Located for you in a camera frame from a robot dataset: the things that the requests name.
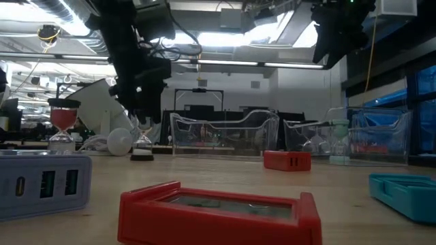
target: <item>plastic storage bin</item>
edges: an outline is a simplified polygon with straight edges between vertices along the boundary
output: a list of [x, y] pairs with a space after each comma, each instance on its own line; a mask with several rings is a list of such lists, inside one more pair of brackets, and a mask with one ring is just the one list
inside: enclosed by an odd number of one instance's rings
[[321, 122], [284, 124], [287, 150], [310, 152], [314, 161], [407, 164], [411, 124], [408, 110], [333, 108]]
[[279, 117], [268, 110], [254, 110], [237, 121], [193, 120], [175, 113], [170, 118], [173, 156], [262, 160], [263, 151], [277, 145]]

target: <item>metal frame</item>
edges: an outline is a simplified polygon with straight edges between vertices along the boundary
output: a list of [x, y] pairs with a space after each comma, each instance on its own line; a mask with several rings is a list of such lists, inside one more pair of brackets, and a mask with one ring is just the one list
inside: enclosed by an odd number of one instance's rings
[[176, 88], [176, 89], [174, 89], [174, 110], [176, 110], [177, 92], [179, 92], [179, 91], [191, 91], [193, 93], [207, 93], [207, 92], [218, 92], [218, 93], [221, 93], [221, 111], [224, 111], [224, 91], [223, 90], [209, 90], [209, 89], [205, 89], [205, 88], [193, 88], [193, 89]]

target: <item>red container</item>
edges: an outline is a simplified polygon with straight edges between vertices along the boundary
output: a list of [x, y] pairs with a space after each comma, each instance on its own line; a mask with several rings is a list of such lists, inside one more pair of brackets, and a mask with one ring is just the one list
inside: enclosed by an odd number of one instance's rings
[[321, 245], [321, 220], [310, 193], [286, 199], [186, 189], [180, 182], [168, 182], [121, 195], [118, 241]]
[[297, 172], [310, 171], [312, 167], [310, 152], [264, 152], [264, 167], [269, 169]]

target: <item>ceiling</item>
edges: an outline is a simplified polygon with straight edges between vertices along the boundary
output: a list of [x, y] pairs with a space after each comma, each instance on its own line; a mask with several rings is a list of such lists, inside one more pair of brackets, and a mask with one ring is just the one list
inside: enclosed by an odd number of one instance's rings
[[[55, 25], [61, 28], [56, 44], [47, 50], [48, 54], [72, 55], [107, 55], [106, 47], [98, 32], [92, 36], [86, 35], [89, 30], [84, 26], [93, 10], [85, 0], [0, 0], [0, 52], [43, 53], [47, 46], [37, 37], [37, 30], [42, 25]], [[143, 0], [133, 0], [136, 5], [146, 3]], [[311, 3], [301, 0], [169, 0], [172, 14], [180, 25], [196, 35], [203, 45], [201, 59], [213, 61], [255, 61], [271, 63], [303, 63], [312, 64], [314, 45], [317, 33], [311, 21]], [[260, 9], [269, 7], [276, 22], [259, 25], [254, 29], [253, 17]], [[235, 9], [241, 13], [239, 28], [223, 29], [224, 13]], [[163, 40], [180, 49], [188, 50], [192, 41], [183, 37], [177, 30], [174, 41]], [[24, 57], [3, 57], [13, 70], [11, 91], [12, 97], [20, 98], [20, 104], [27, 108], [46, 106], [47, 98], [54, 97], [56, 82], [80, 81], [92, 82], [100, 78], [108, 81], [116, 76], [114, 68], [105, 62], [75, 60], [40, 60]], [[269, 77], [274, 68], [241, 67], [233, 65], [190, 65], [173, 64], [173, 72], [221, 72], [264, 74]], [[39, 86], [30, 83], [27, 76], [34, 69], [32, 76], [42, 76], [44, 83]], [[72, 85], [61, 97], [76, 91]]]

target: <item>desk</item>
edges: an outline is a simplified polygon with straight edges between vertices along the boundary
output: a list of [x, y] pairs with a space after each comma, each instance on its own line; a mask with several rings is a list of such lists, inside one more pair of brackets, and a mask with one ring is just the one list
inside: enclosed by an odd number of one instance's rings
[[170, 180], [180, 180], [189, 188], [278, 197], [298, 197], [302, 191], [311, 192], [322, 220], [324, 245], [430, 245], [436, 241], [436, 228], [413, 224], [371, 199], [367, 186], [372, 172], [435, 177], [436, 169], [313, 164], [312, 172], [288, 173], [264, 169], [260, 162], [182, 159], [169, 155], [155, 158], [153, 162], [130, 162], [128, 156], [94, 157], [87, 208], [0, 223], [0, 244], [119, 244], [116, 230], [120, 194]]

